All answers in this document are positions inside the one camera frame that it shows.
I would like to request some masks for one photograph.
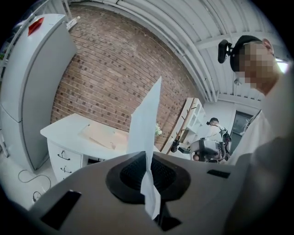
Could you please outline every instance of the ceiling beam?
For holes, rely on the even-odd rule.
[[[227,101],[227,102],[232,102],[236,104],[241,104],[241,105],[246,105],[249,107],[261,109],[261,102],[257,100],[253,100],[250,98],[245,98],[245,97],[240,97],[240,96],[235,96],[235,95],[226,95],[226,94],[220,94],[219,95],[219,101]]]
[[[219,27],[220,32],[222,34],[227,34],[229,32],[229,30],[228,30],[226,24],[222,22],[220,16],[217,14],[215,8],[212,7],[212,4],[209,2],[209,0],[199,0],[199,1],[206,8],[208,13],[211,15],[215,24]]]
[[[264,32],[242,32],[242,33],[233,33],[231,35],[230,34],[220,35],[220,36],[216,36],[216,37],[213,37],[213,38],[209,38],[209,39],[199,41],[199,42],[195,43],[195,46],[197,47],[198,50],[202,50],[202,49],[206,49],[206,48],[209,48],[209,47],[218,46],[218,44],[223,39],[226,39],[229,42],[231,42],[231,37],[232,37],[233,46],[234,46],[234,44],[238,41],[238,39],[242,35],[252,35],[252,36],[255,36],[255,37],[259,38],[259,39],[266,38],[273,45],[284,47],[284,43],[283,43],[283,41],[281,39],[279,39],[279,37],[277,37],[274,34],[269,34],[269,33],[264,33]]]

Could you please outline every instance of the drawer handle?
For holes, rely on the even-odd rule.
[[[68,171],[66,171],[65,170],[65,167],[62,169],[62,168],[60,168],[62,171],[64,171],[64,172],[66,172],[66,173],[71,173],[71,171],[70,172],[68,172]]]
[[[70,158],[68,158],[68,159],[64,158],[64,157],[63,157],[63,153],[64,153],[64,150],[61,152],[61,156],[60,156],[59,154],[57,154],[57,156],[59,156],[59,157],[63,158],[64,160],[68,160],[68,161],[69,161],[69,160],[70,160]]]

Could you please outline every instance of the brick wall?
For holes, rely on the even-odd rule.
[[[90,6],[71,7],[80,16],[71,29],[78,53],[59,84],[51,122],[78,113],[128,131],[130,116],[162,76],[157,115],[161,149],[195,83],[173,52],[154,34],[119,14]]]

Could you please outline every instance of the man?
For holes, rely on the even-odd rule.
[[[239,156],[253,153],[258,146],[293,131],[293,81],[291,74],[282,78],[273,47],[267,39],[242,36],[231,52],[230,63],[240,78],[266,96],[261,111],[251,121],[227,162],[234,165]]]
[[[224,130],[225,128],[222,127],[219,124],[219,120],[217,118],[211,118],[211,120],[209,121],[209,130],[208,133],[206,134],[205,138],[209,139],[209,140],[215,140],[218,142],[222,142],[222,136],[220,134],[220,131]]]

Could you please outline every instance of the white ceiling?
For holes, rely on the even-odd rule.
[[[275,56],[288,59],[278,33],[249,0],[96,0],[114,6],[144,22],[183,61],[207,101],[219,97],[260,101],[263,95],[249,86],[234,84],[229,60],[217,61],[218,44],[234,44],[242,35],[267,38]]]

